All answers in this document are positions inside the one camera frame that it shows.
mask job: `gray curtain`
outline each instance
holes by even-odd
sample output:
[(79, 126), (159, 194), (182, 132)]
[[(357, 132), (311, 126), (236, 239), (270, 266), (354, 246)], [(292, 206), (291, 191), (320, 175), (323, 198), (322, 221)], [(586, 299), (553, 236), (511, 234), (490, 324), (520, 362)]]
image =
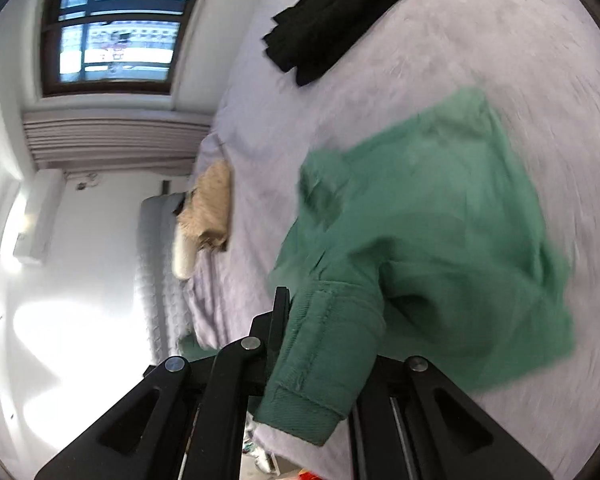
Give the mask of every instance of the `gray curtain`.
[(23, 122), (39, 169), (189, 174), (212, 118), (156, 110), (29, 112)]

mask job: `silver screw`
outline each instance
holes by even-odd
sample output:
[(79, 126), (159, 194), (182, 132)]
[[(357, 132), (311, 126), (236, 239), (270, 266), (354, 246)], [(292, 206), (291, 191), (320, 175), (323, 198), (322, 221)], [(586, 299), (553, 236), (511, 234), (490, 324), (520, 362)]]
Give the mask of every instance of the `silver screw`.
[(260, 346), (260, 340), (257, 337), (249, 336), (240, 341), (240, 345), (245, 350), (255, 350)]
[(409, 368), (414, 372), (423, 372), (427, 368), (429, 368), (429, 363), (424, 357), (420, 357), (419, 355), (409, 357), (408, 360)]
[(174, 356), (174, 357), (169, 357), (165, 362), (164, 362), (164, 367), (167, 368), (168, 371), (170, 372), (179, 372), (180, 370), (182, 370), (184, 368), (184, 365), (187, 362), (179, 356)]

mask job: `air conditioner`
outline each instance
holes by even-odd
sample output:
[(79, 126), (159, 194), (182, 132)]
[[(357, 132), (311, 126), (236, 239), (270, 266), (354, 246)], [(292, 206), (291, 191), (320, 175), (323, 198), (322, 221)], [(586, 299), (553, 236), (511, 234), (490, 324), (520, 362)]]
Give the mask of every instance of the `air conditioner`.
[(24, 222), (13, 250), (13, 256), (20, 263), (44, 263), (63, 191), (62, 170), (40, 170), (36, 173), (24, 212)]

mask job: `green cloth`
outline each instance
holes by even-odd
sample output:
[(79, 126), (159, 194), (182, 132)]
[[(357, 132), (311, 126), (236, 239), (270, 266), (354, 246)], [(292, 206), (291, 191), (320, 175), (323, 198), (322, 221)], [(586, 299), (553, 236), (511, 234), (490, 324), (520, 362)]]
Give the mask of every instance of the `green cloth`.
[(377, 354), (423, 355), (465, 390), (547, 365), (574, 345), (568, 274), (477, 89), (309, 153), (270, 276), (293, 300), (256, 420), (324, 444)]

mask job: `triangular cutout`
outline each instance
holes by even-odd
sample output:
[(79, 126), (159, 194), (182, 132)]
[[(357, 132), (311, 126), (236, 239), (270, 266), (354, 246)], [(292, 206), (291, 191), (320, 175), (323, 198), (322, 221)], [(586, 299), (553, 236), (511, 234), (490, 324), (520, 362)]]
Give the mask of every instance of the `triangular cutout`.
[(140, 444), (159, 397), (158, 390), (148, 391), (102, 434), (98, 442), (120, 454), (132, 455)]
[(449, 439), (463, 455), (469, 455), (493, 443), (493, 435), (445, 390), (437, 388), (434, 398), (445, 421)]

